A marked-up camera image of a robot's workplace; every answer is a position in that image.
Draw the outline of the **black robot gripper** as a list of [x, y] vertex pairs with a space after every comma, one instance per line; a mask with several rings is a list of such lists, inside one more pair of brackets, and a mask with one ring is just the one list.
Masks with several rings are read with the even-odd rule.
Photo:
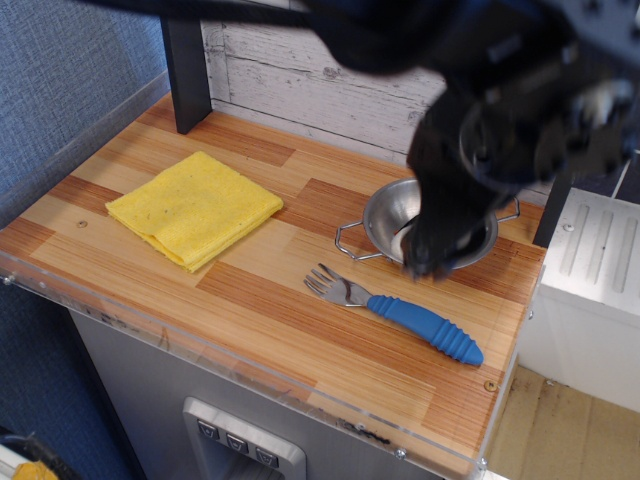
[[487, 104], [446, 89], [418, 124], [407, 162], [421, 208], [402, 241], [414, 278], [444, 278], [484, 220], [522, 189], [608, 174], [635, 158], [635, 87], [596, 82], [544, 104]]

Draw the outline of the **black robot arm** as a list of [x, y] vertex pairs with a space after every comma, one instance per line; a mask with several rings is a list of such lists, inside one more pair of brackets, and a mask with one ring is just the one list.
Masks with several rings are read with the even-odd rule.
[[445, 91], [407, 162], [422, 195], [402, 242], [415, 277], [448, 274], [463, 239], [521, 189], [607, 174], [639, 151], [635, 1], [119, 1], [119, 10], [314, 32], [342, 66], [416, 67]]

